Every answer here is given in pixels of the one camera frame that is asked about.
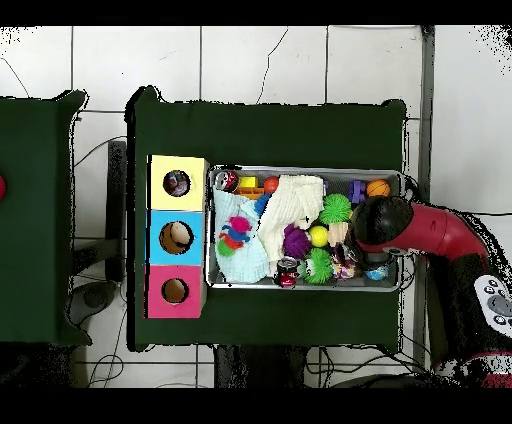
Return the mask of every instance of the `orange ball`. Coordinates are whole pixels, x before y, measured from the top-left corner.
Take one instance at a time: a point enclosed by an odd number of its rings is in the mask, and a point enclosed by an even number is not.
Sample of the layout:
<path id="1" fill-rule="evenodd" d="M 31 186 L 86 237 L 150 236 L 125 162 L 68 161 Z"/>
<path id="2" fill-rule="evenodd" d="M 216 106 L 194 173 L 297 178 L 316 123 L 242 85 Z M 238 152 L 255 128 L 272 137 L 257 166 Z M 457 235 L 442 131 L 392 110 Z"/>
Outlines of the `orange ball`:
<path id="1" fill-rule="evenodd" d="M 391 188 L 384 180 L 375 180 L 368 184 L 366 192 L 368 196 L 389 196 Z"/>
<path id="2" fill-rule="evenodd" d="M 279 178 L 277 177 L 268 177 L 263 183 L 263 190 L 265 193 L 273 193 L 277 190 L 277 186 L 279 185 Z"/>

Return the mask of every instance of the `green pom pom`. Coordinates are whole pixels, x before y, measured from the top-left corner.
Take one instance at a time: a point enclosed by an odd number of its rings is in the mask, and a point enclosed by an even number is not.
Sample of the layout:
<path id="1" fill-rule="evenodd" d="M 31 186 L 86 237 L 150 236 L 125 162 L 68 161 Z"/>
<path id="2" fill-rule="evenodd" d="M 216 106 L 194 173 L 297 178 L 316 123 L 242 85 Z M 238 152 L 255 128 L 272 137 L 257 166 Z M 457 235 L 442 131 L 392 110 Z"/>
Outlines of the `green pom pom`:
<path id="1" fill-rule="evenodd" d="M 330 194 L 324 198 L 324 210 L 320 212 L 320 222 L 324 225 L 348 221 L 352 205 L 343 194 Z"/>
<path id="2" fill-rule="evenodd" d="M 224 240 L 221 240 L 217 243 L 217 251 L 221 256 L 233 256 L 235 254 L 235 251 L 230 249 L 228 245 L 224 243 Z"/>
<path id="3" fill-rule="evenodd" d="M 307 283 L 323 284 L 333 274 L 331 257 L 325 250 L 315 247 L 297 270 Z"/>

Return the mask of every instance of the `purple toy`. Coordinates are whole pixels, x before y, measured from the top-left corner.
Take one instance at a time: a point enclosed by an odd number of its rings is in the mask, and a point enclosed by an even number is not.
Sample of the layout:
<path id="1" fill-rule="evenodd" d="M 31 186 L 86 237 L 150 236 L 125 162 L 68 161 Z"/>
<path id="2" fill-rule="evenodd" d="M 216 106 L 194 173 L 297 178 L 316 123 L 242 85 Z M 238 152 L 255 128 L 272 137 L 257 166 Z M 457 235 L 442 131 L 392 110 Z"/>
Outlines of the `purple toy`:
<path id="1" fill-rule="evenodd" d="M 348 199 L 354 205 L 365 201 L 366 183 L 360 180 L 351 181 L 348 185 Z"/>
<path id="2" fill-rule="evenodd" d="M 312 246 L 306 232 L 290 224 L 284 229 L 283 247 L 286 256 L 304 259 Z"/>

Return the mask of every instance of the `red ball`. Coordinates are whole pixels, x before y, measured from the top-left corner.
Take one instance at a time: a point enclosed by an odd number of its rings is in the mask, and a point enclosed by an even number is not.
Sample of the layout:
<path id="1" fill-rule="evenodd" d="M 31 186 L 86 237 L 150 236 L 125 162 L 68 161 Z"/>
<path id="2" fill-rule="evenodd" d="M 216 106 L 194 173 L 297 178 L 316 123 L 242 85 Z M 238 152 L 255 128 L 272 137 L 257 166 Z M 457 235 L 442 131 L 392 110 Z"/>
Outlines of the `red ball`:
<path id="1" fill-rule="evenodd" d="M 263 183 L 263 190 L 265 193 L 273 193 L 277 190 L 277 186 L 279 185 L 279 178 L 277 177 L 268 177 Z"/>
<path id="2" fill-rule="evenodd" d="M 2 177 L 0 177 L 0 200 L 2 200 L 3 197 L 5 196 L 6 190 L 7 190 L 7 186 L 5 184 L 5 181 Z"/>

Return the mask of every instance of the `blue box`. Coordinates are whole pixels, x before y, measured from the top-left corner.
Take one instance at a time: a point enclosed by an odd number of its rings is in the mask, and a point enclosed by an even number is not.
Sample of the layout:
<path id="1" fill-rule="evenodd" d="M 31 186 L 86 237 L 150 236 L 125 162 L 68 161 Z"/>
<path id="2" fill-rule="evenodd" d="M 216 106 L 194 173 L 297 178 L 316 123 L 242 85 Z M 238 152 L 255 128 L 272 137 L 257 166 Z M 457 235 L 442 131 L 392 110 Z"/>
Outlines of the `blue box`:
<path id="1" fill-rule="evenodd" d="M 192 231 L 193 240 L 189 249 L 181 254 L 170 254 L 160 245 L 162 228 L 171 222 L 181 221 Z M 201 265 L 204 248 L 204 213 L 182 211 L 151 211 L 149 229 L 149 262 L 151 265 Z"/>

